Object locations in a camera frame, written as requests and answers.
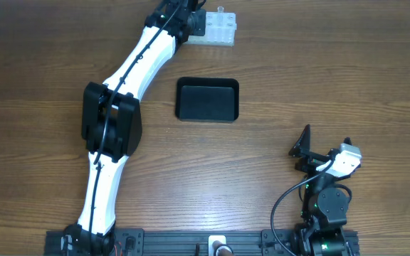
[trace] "wood grain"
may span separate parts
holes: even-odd
[[[158,1],[0,0],[0,254],[39,255],[77,220],[88,181],[83,89],[109,77]],[[362,149],[347,228],[364,255],[410,255],[410,1],[208,1],[237,14],[232,48],[182,46],[142,101],[144,134],[125,167],[117,226],[269,228],[301,179],[289,148],[305,124],[326,153]],[[235,78],[233,124],[180,122],[181,76]],[[300,221],[288,196],[276,225]]]

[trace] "table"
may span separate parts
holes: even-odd
[[[0,254],[41,254],[47,230],[80,215],[90,81],[117,70],[158,0],[0,0]],[[122,175],[117,227],[261,230],[303,176],[288,150],[345,137],[362,167],[346,229],[364,255],[410,255],[410,1],[212,1],[236,13],[234,47],[182,46],[142,101],[143,136]],[[180,122],[183,76],[235,78],[233,124]],[[277,228],[300,221],[289,195]]]

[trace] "wooden table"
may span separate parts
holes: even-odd
[[[90,81],[116,71],[158,0],[0,0],[0,254],[41,254],[78,219],[88,182],[80,137]],[[237,15],[232,48],[182,46],[142,101],[117,227],[261,230],[302,173],[288,156],[306,124],[325,154],[347,136],[362,167],[347,229],[364,255],[410,255],[410,1],[210,0]],[[180,122],[182,76],[235,78],[233,124]],[[279,207],[278,228],[300,221]]]

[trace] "wooden surface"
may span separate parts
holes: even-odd
[[[0,0],[0,254],[41,254],[78,219],[88,181],[82,96],[140,38],[158,0]],[[410,255],[410,1],[209,0],[237,15],[232,48],[183,46],[142,101],[143,137],[122,175],[117,226],[261,230],[297,183],[306,124],[325,154],[347,136],[362,168],[344,183],[364,255]],[[233,124],[180,122],[182,76],[235,78]],[[279,207],[291,228],[300,201]]]

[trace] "white plastic part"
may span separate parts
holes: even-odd
[[[205,36],[189,36],[188,44],[208,46],[233,46],[236,31],[236,15],[225,13],[224,7],[218,12],[206,12]]]
[[[83,206],[82,214],[78,219],[78,224],[82,229],[89,231],[91,201],[93,199],[94,183],[98,170],[94,165],[94,159],[97,152],[88,154],[90,160],[90,178],[88,179],[88,188],[86,190],[85,205]],[[100,156],[101,170],[96,188],[96,196],[94,201],[93,213],[93,230],[91,233],[106,234],[113,223],[115,223],[115,201],[117,199],[118,186],[120,185],[121,173],[125,166],[128,156],[123,156],[117,163],[112,162],[109,156]]]
[[[147,43],[153,38],[159,28],[145,27],[142,32],[142,37],[139,40],[135,49],[131,52],[122,66],[111,77],[104,81],[108,88],[114,90],[120,78],[125,74],[126,70],[134,61],[135,57],[142,51]],[[153,44],[143,53],[143,59],[138,60],[137,64],[131,69],[125,79],[125,83],[118,90],[121,94],[128,92],[134,95],[134,98],[141,100],[148,85],[153,80],[157,71],[175,54],[175,37],[169,36],[167,31],[162,31]]]
[[[341,143],[340,153],[336,155],[335,162],[332,167],[328,169],[327,173],[340,178],[351,174],[359,165],[360,159],[362,159],[362,154],[360,149],[356,146],[351,146],[346,143]],[[322,171],[330,164],[331,161],[318,166],[316,171]]]

